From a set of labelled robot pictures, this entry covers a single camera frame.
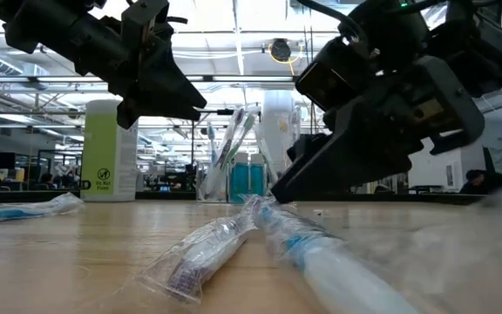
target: table surface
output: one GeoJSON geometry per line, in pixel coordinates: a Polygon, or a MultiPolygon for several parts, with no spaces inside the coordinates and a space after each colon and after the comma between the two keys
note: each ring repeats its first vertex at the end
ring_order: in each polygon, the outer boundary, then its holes
{"type": "MultiPolygon", "coordinates": [[[[73,215],[0,222],[0,313],[73,313],[110,296],[199,226],[240,210],[194,201],[91,203],[73,215]]],[[[302,203],[297,211],[338,235],[369,240],[453,221],[464,210],[419,203],[302,203]]],[[[318,312],[283,274],[256,231],[205,285],[200,312],[318,312]]]]}

